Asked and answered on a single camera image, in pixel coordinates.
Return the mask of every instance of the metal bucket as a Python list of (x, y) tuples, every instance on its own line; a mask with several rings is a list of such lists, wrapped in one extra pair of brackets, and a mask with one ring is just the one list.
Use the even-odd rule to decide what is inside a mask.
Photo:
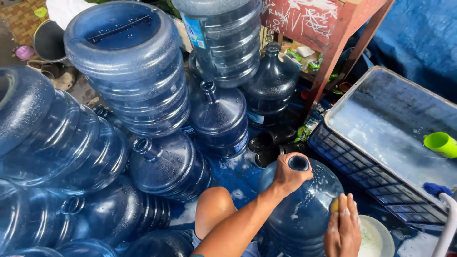
[(65, 54), (64, 32), (55, 21), (43, 22), (33, 37), (33, 48), (37, 55), (48, 62), (71, 66)]

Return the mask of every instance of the white cloth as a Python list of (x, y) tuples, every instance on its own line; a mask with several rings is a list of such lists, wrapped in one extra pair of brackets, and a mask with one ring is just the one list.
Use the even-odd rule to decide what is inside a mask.
[(76, 15), (94, 5), (84, 0), (46, 0), (49, 19), (64, 30)]

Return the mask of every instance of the label sticker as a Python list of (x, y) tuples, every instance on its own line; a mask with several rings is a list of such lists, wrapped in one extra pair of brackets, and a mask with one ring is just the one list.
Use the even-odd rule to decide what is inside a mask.
[(184, 26), (186, 27), (187, 34), (189, 35), (189, 39), (192, 42), (192, 44), (200, 48), (206, 49), (205, 40), (203, 39), (202, 35), (202, 29), (200, 28), (198, 20), (189, 19), (185, 17), (183, 14), (181, 14), (181, 17), (183, 17), (182, 21), (184, 23)]
[(246, 111), (246, 114), (248, 115), (248, 118), (255, 123), (263, 124), (263, 121), (265, 120), (265, 116), (255, 114), (249, 110)]
[(191, 135), (191, 134), (195, 133), (194, 128), (191, 126), (183, 127), (183, 128), (181, 128), (181, 131), (186, 135)]
[(248, 133), (246, 133), (246, 135), (244, 136), (243, 140), (241, 140), (236, 146), (234, 146), (235, 151), (239, 152), (244, 147), (246, 142), (248, 142)]

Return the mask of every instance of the woven mat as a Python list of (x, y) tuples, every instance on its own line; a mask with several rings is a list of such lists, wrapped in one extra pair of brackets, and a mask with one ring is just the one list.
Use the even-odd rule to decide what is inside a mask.
[(33, 13), (41, 7), (46, 7), (46, 0), (23, 0), (9, 7), (0, 6), (0, 17), (8, 23), (20, 45), (32, 45), (32, 37), (38, 26), (49, 18), (48, 14), (39, 18)]

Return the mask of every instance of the blue tarp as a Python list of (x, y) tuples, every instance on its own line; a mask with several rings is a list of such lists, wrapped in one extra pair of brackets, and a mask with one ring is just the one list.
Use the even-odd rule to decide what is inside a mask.
[(375, 65), (457, 102), (457, 0), (396, 0), (368, 48)]

